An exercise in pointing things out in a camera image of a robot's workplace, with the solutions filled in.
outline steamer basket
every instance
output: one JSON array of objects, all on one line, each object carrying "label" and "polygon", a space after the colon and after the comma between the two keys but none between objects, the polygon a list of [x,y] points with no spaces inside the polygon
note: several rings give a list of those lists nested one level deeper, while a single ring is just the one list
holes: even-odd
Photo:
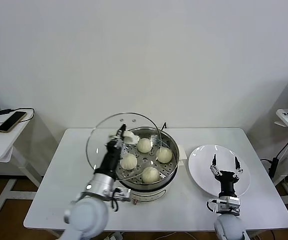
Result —
[{"label": "steamer basket", "polygon": [[[150,139],[153,148],[149,153],[142,153],[137,150],[136,144],[124,145],[122,155],[125,153],[134,154],[137,157],[137,167],[132,170],[125,170],[118,164],[116,173],[120,182],[127,188],[137,192],[151,192],[165,187],[177,172],[179,150],[176,142],[166,132],[159,130],[162,139],[160,143],[160,137],[157,135],[156,129],[151,127],[138,127],[129,131],[140,138]],[[169,148],[173,152],[173,157],[169,163],[161,163],[156,160],[156,152],[160,145]],[[159,171],[159,180],[151,184],[143,183],[141,174],[146,167],[151,166]]]}]

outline white table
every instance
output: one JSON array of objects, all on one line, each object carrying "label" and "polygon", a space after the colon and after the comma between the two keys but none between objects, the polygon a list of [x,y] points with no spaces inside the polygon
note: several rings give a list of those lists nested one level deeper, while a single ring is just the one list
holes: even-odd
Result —
[{"label": "white table", "polygon": [[[29,119],[32,116],[32,110],[21,110],[27,112],[26,117],[23,120]],[[4,122],[8,119],[14,112],[9,114],[0,115],[0,122]],[[38,172],[32,167],[32,165],[26,161],[26,159],[20,154],[20,152],[13,146],[13,143],[26,127],[29,121],[21,122],[17,124],[12,131],[9,133],[0,132],[0,162],[8,162],[10,160],[10,155],[14,156],[15,164],[36,186],[39,186],[41,182],[41,176]],[[20,192],[20,191],[11,191],[16,180],[11,179],[6,184],[3,192],[0,195],[0,209],[2,208],[6,199],[27,199],[32,200],[35,196],[34,192]]]},{"label": "white table", "polygon": [[[218,144],[239,155],[251,173],[249,190],[241,196],[241,216],[247,230],[288,228],[288,211],[268,177],[256,152],[240,128],[165,129],[185,149],[187,156],[197,146]],[[91,129],[66,130],[24,220],[31,229],[64,230],[64,211],[75,199],[93,171],[85,156],[85,144]],[[180,166],[170,190],[161,199],[149,203],[119,204],[110,207],[106,231],[123,232],[197,232],[213,231],[217,218],[203,192]]]}]

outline wooden floor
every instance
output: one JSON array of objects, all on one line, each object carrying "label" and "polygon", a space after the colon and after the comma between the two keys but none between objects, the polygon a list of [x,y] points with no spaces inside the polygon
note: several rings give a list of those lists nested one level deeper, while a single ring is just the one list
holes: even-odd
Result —
[{"label": "wooden floor", "polygon": [[[2,192],[7,180],[0,179],[0,193]],[[280,195],[286,195],[281,185],[277,187]],[[13,190],[15,191],[36,191],[36,187],[29,180],[18,180]],[[29,209],[31,201],[29,200],[7,200],[4,207],[0,211],[0,240],[55,240],[57,239],[44,230],[26,229],[23,221]],[[96,240],[104,239],[109,233],[103,232],[100,236],[94,238]],[[126,232],[125,240],[154,240],[158,237],[165,236],[170,233],[166,232]],[[191,232],[197,240],[216,240],[213,232]],[[274,230],[276,240],[288,240],[288,229]],[[259,235],[261,240],[273,240],[271,231],[263,232]],[[186,233],[175,233],[162,240],[192,240]]]}]

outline steamed bun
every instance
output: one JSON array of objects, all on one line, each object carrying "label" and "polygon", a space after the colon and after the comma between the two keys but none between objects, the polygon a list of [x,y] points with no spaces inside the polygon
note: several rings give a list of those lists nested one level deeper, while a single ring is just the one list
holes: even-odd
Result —
[{"label": "steamed bun", "polygon": [[120,160],[120,165],[125,170],[132,170],[137,166],[137,158],[134,154],[126,153]]},{"label": "steamed bun", "polygon": [[153,143],[148,138],[141,138],[137,144],[137,149],[144,154],[148,153],[152,147]]},{"label": "steamed bun", "polygon": [[163,164],[169,163],[173,158],[172,151],[167,147],[160,147],[156,152],[157,160]]},{"label": "steamed bun", "polygon": [[142,179],[146,184],[157,182],[159,180],[159,171],[154,167],[149,166],[144,169]]}]

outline smartphone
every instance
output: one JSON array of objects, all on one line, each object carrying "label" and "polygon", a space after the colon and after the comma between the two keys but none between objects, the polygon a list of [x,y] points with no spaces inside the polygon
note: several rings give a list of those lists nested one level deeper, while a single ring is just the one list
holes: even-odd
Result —
[{"label": "smartphone", "polygon": [[0,133],[10,132],[26,115],[27,113],[23,111],[14,112],[12,116],[0,125]]}]

